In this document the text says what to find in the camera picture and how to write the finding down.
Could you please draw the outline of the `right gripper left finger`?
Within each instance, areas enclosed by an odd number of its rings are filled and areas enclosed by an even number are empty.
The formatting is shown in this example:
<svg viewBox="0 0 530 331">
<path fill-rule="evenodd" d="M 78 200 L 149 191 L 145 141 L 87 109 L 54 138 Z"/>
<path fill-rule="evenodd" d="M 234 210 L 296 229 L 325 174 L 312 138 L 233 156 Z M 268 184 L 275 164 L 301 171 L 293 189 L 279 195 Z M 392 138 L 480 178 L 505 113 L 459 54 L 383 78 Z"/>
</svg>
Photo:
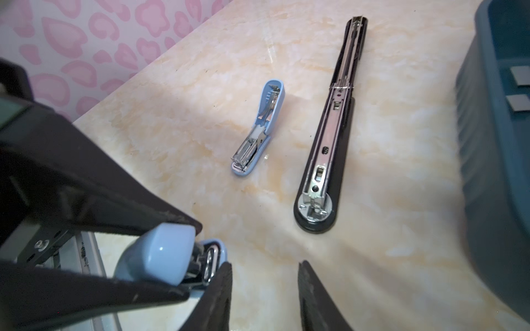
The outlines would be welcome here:
<svg viewBox="0 0 530 331">
<path fill-rule="evenodd" d="M 223 263 L 180 331 L 229 331 L 233 269 Z"/>
</svg>

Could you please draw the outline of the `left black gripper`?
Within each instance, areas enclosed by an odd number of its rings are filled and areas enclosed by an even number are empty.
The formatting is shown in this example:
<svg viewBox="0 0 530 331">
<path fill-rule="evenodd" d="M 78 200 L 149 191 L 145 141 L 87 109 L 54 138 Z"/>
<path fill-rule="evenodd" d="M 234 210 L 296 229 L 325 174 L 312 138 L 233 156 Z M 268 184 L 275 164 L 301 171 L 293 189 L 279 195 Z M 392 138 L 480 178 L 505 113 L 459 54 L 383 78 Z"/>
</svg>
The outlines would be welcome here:
<svg viewBox="0 0 530 331">
<path fill-rule="evenodd" d="M 161 223 L 202 225 L 149 192 L 100 147 L 33 99 L 26 71 L 1 62 L 1 245 L 19 225 L 140 236 Z M 56 330 L 96 317 L 185 302 L 182 286 L 123 281 L 1 260 L 4 328 Z"/>
</svg>

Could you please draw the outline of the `light blue mini stapler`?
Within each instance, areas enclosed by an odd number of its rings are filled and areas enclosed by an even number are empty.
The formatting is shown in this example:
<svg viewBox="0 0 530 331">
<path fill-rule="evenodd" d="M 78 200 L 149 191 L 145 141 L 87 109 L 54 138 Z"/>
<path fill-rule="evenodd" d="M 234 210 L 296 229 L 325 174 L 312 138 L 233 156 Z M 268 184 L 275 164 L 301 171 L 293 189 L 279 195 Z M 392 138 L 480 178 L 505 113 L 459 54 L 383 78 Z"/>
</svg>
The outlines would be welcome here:
<svg viewBox="0 0 530 331">
<path fill-rule="evenodd" d="M 143 234 L 121 254 L 114 277 L 182 285 L 201 296 L 223 263 L 226 246 L 219 239 L 195 240 L 193 226 L 163 223 Z"/>
<path fill-rule="evenodd" d="M 272 79 L 265 83 L 251 131 L 231 158 L 235 175 L 245 177 L 257 165 L 271 140 L 285 95 L 281 80 Z"/>
</svg>

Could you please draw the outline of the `black stapler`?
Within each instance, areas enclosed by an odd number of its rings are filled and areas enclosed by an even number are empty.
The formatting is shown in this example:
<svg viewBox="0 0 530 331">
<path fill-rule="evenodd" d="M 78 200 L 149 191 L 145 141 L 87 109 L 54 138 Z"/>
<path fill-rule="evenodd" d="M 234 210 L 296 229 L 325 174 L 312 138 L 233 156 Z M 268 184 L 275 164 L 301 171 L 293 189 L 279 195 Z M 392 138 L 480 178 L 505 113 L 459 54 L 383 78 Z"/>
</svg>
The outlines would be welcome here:
<svg viewBox="0 0 530 331">
<path fill-rule="evenodd" d="M 368 22 L 358 16 L 346 24 L 328 97 L 293 206 L 296 223 L 311 234 L 331 230 L 337 219 L 356 102 L 355 77 Z"/>
</svg>

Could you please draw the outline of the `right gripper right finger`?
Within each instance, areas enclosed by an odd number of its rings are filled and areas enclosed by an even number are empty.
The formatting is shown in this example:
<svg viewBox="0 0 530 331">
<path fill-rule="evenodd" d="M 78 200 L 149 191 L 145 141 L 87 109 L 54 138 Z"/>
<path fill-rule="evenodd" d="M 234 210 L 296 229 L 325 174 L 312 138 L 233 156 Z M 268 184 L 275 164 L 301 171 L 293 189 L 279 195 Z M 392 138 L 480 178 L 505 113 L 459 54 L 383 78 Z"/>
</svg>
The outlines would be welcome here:
<svg viewBox="0 0 530 331">
<path fill-rule="evenodd" d="M 303 331 L 353 331 L 308 261 L 299 264 L 298 290 Z"/>
</svg>

